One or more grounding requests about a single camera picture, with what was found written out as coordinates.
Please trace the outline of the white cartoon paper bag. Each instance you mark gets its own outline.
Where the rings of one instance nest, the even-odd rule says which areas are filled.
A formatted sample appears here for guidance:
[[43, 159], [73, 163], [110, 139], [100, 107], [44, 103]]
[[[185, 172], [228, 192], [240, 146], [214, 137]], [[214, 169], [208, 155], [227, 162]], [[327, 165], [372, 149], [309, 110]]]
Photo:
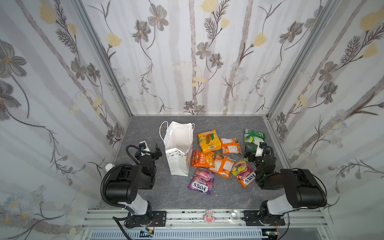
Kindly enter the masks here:
[[195, 124], [168, 123], [159, 127], [159, 135], [165, 145], [165, 154], [171, 175], [187, 177], [193, 155]]

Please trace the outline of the yellow mango candy bag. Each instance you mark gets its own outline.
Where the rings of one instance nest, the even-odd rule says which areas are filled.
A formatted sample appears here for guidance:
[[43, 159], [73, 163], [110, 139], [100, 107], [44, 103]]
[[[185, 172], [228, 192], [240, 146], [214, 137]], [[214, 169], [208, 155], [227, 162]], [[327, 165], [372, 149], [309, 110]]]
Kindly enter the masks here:
[[199, 145], [204, 153], [220, 150], [222, 143], [218, 138], [216, 130], [198, 134]]

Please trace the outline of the purple Fox's candy bag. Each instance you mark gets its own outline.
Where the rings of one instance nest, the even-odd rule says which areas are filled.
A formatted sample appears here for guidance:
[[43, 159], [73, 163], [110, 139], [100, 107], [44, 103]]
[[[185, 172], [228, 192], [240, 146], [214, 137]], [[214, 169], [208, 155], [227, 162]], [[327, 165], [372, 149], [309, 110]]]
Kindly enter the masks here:
[[188, 189], [210, 195], [214, 180], [215, 175], [213, 172], [206, 168], [198, 167], [195, 175], [188, 185]]

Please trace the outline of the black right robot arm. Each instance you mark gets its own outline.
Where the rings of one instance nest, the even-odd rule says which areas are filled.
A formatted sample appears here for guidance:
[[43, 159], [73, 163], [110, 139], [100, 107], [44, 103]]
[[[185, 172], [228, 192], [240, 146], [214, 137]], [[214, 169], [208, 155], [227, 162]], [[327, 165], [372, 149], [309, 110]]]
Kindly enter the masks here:
[[327, 204], [327, 190], [307, 169], [280, 169], [271, 146], [261, 149], [246, 146], [245, 158], [255, 164], [253, 180], [262, 190], [280, 190], [285, 193], [273, 200], [263, 201], [259, 210], [244, 211], [243, 220], [250, 226], [285, 226], [284, 216], [300, 209], [317, 209]]

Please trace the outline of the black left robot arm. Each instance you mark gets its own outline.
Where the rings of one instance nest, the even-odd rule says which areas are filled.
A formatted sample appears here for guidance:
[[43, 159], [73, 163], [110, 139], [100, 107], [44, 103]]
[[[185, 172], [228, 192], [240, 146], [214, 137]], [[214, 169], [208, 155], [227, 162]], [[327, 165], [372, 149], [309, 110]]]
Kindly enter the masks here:
[[156, 160], [163, 155], [158, 145], [151, 152], [146, 142], [138, 146], [127, 145], [126, 153], [134, 163], [114, 165], [102, 179], [100, 194], [109, 206], [128, 211], [125, 217], [113, 217], [119, 228], [153, 227], [155, 217], [149, 201], [144, 200], [139, 190], [153, 189], [156, 181]]

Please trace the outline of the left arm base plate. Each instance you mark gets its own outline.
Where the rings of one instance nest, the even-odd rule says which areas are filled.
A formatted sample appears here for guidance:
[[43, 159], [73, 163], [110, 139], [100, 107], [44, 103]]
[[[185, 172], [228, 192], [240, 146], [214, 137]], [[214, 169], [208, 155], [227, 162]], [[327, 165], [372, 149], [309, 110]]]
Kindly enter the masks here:
[[131, 216], [124, 221], [124, 226], [128, 229], [134, 227], [165, 227], [166, 220], [166, 211], [152, 211], [142, 216]]

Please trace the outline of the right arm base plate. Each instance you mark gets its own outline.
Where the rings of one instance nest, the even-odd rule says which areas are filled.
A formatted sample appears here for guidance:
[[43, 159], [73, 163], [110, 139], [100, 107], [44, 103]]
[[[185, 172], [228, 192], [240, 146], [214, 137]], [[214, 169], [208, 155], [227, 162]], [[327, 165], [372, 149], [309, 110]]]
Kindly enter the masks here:
[[243, 211], [244, 216], [241, 218], [246, 222], [248, 227], [278, 227], [285, 226], [286, 222], [281, 215], [271, 215], [269, 212], [261, 211]]

